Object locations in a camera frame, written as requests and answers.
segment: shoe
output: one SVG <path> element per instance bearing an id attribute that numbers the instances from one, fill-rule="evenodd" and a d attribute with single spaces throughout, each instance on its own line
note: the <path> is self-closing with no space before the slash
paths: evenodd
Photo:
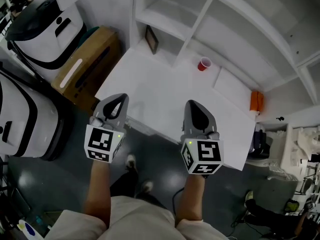
<path id="1" fill-rule="evenodd" d="M 138 172 L 136 167 L 136 157 L 133 154 L 129 154 L 125 161 L 125 167 L 128 171 L 135 170 Z"/>
<path id="2" fill-rule="evenodd" d="M 250 190 L 246 195 L 245 195 L 245 201 L 244 201 L 244 207 L 247 208 L 246 206 L 246 201 L 254 199 L 254 192 Z"/>
<path id="3" fill-rule="evenodd" d="M 154 183 L 151 180 L 146 180 L 143 184 L 142 184 L 142 191 L 143 193 L 150 193 L 151 190 L 154 188 Z"/>

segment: red plastic cup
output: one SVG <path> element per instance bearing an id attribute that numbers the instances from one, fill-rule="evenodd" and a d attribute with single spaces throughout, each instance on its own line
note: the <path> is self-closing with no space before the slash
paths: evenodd
<path id="1" fill-rule="evenodd" d="M 204 71 L 207 68 L 211 67 L 212 62 L 208 57 L 202 57 L 199 64 L 198 64 L 198 70 Z"/>

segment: concrete floor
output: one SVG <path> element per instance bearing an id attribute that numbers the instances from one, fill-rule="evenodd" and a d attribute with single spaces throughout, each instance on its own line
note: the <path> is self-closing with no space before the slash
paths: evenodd
<path id="1" fill-rule="evenodd" d="M 87 195 L 92 160 L 87 159 L 83 142 L 89 117 L 72 107 L 74 128 L 61 156 L 47 162 L 36 158 L 10 157 L 10 181 L 16 183 L 32 207 L 30 217 L 44 211 L 64 209 L 81 212 Z M 128 129 L 123 146 L 111 165 L 113 183 L 125 172 L 127 154 L 136 155 L 139 181 L 154 181 L 152 194 L 172 211 L 172 196 L 184 186 L 188 173 L 180 155 L 180 146 L 157 135 L 145 136 Z M 213 227 L 229 235 L 232 222 L 245 211 L 247 190 L 254 190 L 257 203 L 274 212 L 281 212 L 292 197 L 296 183 L 266 180 L 268 168 L 245 165 L 243 171 L 222 167 L 206 180 L 203 198 L 203 218 Z M 255 227 L 268 233 L 265 227 Z M 260 235 L 245 224 L 236 227 L 233 237 L 256 240 Z"/>

